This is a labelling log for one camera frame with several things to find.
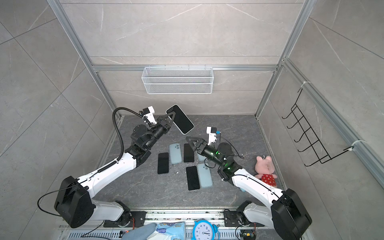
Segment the grey-green phone case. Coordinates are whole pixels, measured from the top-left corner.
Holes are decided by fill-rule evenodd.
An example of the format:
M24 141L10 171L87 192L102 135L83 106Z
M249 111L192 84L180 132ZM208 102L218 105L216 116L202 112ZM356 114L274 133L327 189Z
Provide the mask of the grey-green phone case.
M210 188L213 186L210 168L205 164L197 165L198 177L201 188Z

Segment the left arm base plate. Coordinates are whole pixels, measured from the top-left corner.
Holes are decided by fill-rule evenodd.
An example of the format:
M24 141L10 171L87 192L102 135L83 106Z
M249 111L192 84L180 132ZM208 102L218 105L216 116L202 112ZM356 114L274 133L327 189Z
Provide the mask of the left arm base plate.
M125 222L125 225L112 221L105 221L103 224L104 228L138 228L142 227L145 223L147 212L145 211L133 211L130 212L130 216Z

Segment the black phone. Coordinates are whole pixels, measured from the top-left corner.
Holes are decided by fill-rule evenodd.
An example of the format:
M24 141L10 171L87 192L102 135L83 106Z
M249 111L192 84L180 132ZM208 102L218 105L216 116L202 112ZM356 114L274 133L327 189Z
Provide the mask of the black phone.
M184 163L193 163L195 161L194 151L189 144L184 144Z
M178 105L173 105L172 107L168 108L166 110L166 113L174 113L172 115L174 124L177 126L177 128L181 131L183 135L188 134L195 127L193 122L188 118L188 116Z
M158 175L167 174L169 172L169 153L158 154Z

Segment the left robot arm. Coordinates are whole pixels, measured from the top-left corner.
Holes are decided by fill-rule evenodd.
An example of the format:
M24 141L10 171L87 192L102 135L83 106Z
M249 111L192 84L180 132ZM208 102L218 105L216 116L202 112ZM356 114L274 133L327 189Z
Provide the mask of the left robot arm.
M55 210L71 228L88 221L110 221L120 227L132 219L131 210L121 201L94 200L95 195L108 184L142 165L151 155L155 143L172 127L175 112L160 116L152 126L137 125L131 135L131 145L121 147L120 155L103 167L77 179L72 176L62 181Z

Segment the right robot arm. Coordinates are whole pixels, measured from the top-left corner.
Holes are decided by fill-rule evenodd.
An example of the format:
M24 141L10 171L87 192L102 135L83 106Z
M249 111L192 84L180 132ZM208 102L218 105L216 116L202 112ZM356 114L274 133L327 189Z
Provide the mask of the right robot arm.
M218 174L225 182L244 190L262 203L262 206L249 203L243 209L238 209L245 225L258 223L274 228L283 240L302 238L313 221L295 191L283 191L251 175L236 163L235 153L229 143L221 143L214 148L202 138L187 137L186 140L194 152L218 165Z

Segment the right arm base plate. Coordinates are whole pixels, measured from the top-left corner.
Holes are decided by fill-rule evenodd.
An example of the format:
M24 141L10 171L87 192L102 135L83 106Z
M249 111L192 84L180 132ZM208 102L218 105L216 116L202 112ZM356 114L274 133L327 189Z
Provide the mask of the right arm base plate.
M243 212L230 211L229 209L223 210L224 222L226 227L240 227L240 226L256 226L264 227L260 223L251 223Z

